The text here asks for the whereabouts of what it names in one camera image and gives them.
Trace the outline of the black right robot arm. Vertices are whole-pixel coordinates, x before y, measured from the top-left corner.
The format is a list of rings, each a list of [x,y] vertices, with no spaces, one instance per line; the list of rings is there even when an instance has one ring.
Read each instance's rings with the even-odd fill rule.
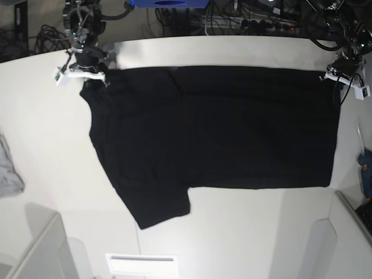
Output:
[[[125,1],[124,12],[108,16],[102,13],[99,1],[66,1],[63,24],[69,42],[68,57],[63,66],[56,68],[56,83],[64,85],[75,78],[105,83],[108,66],[113,64],[113,50],[102,49],[98,37],[108,21],[121,20],[134,8],[134,1]]]

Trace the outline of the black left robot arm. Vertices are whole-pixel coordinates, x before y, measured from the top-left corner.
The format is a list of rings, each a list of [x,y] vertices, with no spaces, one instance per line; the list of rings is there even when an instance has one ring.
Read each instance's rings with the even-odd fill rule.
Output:
[[[371,1],[307,1],[312,14],[320,16],[325,24],[335,32],[335,46],[326,46],[318,42],[309,33],[306,35],[319,48],[336,52],[335,61],[326,68],[329,77],[337,81],[345,79],[364,87],[363,57],[371,53]]]

